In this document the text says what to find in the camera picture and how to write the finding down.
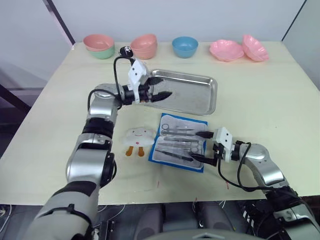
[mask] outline white wall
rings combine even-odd
[[[306,1],[283,43],[320,90],[320,0]]]
[[[0,1],[0,84],[44,87],[69,49],[41,0]]]
[[[76,42],[92,33],[129,42],[154,33],[160,41],[280,41],[304,0],[53,0]]]

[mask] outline orange plush leg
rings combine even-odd
[[[128,150],[125,152],[125,155],[128,156],[128,157],[131,156],[133,150],[134,150],[134,147],[130,146],[128,148]]]
[[[142,146],[139,147],[138,155],[139,157],[143,157],[145,155],[144,148]]]

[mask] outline blue bowl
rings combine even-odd
[[[174,53],[183,59],[192,57],[198,47],[198,41],[190,36],[180,36],[172,41]]]

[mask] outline pink bowl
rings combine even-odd
[[[101,52],[111,48],[115,44],[115,41],[107,35],[91,34],[83,39],[83,43],[89,51]]]
[[[148,51],[157,47],[157,37],[154,34],[145,34],[142,36],[137,37],[133,40],[130,44],[132,50],[136,51]]]
[[[262,62],[269,59],[265,47],[251,35],[243,35],[242,48],[245,54],[254,61]]]
[[[149,49],[148,51],[136,51],[135,49],[132,49],[132,51],[138,59],[151,59],[156,55],[157,47],[154,46],[153,48]]]
[[[220,61],[231,62],[244,55],[242,46],[235,41],[220,39],[210,45],[210,53]]]

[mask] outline pink flower-shaped plate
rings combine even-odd
[[[242,46],[235,41],[220,39],[210,45],[210,53],[220,61],[231,62],[244,55]]]
[[[254,61],[262,62],[269,59],[265,47],[251,35],[243,35],[242,48],[245,54]]]

